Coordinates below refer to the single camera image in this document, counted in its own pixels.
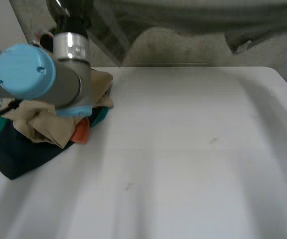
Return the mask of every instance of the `gray floor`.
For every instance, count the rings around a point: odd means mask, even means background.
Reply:
[[[34,33],[54,26],[46,0],[10,0],[28,41]],[[115,66],[91,43],[92,66]],[[126,66],[267,66],[287,81],[287,34],[232,56],[222,34],[184,37],[155,28],[140,36],[129,51]]]

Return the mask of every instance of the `beige cloth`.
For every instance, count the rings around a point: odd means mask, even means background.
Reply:
[[[113,107],[105,94],[113,76],[106,72],[91,71],[93,102],[95,107]],[[64,148],[75,132],[76,125],[83,117],[58,117],[55,106],[46,102],[23,101],[16,110],[3,117],[13,121],[14,128],[34,143],[47,142]]]

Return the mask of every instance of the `white table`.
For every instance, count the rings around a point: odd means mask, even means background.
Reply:
[[[272,69],[98,68],[115,107],[14,181],[0,239],[287,238],[287,84]]]

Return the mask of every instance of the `black cable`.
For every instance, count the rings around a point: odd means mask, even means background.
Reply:
[[[19,104],[22,102],[23,100],[13,100],[12,102],[9,103],[9,105],[4,109],[0,111],[0,116],[6,114],[7,112],[11,111],[11,110],[15,110],[16,108],[19,107]]]

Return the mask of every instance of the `white wall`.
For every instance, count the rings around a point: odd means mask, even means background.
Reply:
[[[0,0],[0,50],[26,43],[24,33],[8,0]]]

